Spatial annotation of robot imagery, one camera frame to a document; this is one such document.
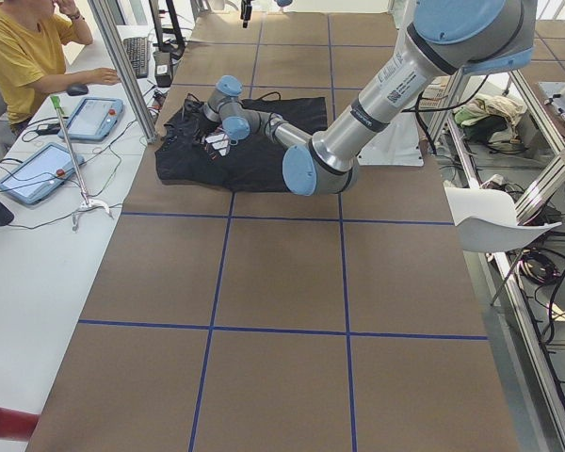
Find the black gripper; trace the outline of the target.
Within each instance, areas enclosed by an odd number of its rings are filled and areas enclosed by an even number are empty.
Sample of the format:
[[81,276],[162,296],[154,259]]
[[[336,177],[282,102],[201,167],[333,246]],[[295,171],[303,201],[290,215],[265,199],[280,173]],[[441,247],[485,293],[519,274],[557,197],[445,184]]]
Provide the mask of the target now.
[[194,143],[202,147],[209,157],[224,157],[229,153],[229,137],[222,131],[209,135],[197,134],[193,137]]

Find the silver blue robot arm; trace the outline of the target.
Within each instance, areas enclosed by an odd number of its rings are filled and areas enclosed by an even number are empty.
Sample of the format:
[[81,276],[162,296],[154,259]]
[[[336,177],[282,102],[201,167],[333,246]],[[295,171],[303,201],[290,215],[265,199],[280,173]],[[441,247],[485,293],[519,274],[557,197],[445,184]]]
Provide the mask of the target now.
[[281,116],[242,106],[242,85],[222,76],[202,107],[196,136],[238,142],[261,133],[285,147],[282,177],[303,196],[340,193],[357,180],[357,156],[436,77],[520,69],[533,54],[534,1],[417,1],[389,61],[324,131],[312,135]]

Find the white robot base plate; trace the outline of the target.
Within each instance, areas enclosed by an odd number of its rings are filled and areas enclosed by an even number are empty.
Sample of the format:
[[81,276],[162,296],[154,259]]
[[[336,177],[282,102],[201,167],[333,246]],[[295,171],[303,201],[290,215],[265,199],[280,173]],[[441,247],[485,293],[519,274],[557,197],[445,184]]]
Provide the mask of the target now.
[[419,134],[412,115],[399,115],[361,150],[358,161],[363,166],[422,167]]

